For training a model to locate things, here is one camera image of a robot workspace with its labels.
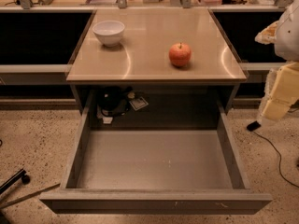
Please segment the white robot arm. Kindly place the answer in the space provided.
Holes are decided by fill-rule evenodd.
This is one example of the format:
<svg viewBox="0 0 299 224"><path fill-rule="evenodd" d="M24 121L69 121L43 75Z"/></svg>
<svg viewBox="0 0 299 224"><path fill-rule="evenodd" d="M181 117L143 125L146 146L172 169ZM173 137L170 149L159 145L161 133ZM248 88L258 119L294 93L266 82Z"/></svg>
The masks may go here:
<svg viewBox="0 0 299 224"><path fill-rule="evenodd" d="M287 61L267 75L258 113L258 122L265 125L282 119L299 100L299 0L294 0L278 21L258 33L255 41L273 44L275 54Z"/></svg>

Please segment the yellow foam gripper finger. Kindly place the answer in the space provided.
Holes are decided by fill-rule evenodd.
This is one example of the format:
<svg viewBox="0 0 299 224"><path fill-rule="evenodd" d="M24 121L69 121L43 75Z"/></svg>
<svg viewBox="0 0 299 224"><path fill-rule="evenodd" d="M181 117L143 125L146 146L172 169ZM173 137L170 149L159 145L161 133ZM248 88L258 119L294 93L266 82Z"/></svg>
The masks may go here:
<svg viewBox="0 0 299 224"><path fill-rule="evenodd" d="M260 33L258 33L254 40L260 44L268 45L275 44L277 37L276 31L278 28L278 21L272 22L266 28L264 28Z"/></svg>
<svg viewBox="0 0 299 224"><path fill-rule="evenodd" d="M299 63L286 63L279 69L271 69L266 77L264 92L258 121L282 119L299 100Z"/></svg>

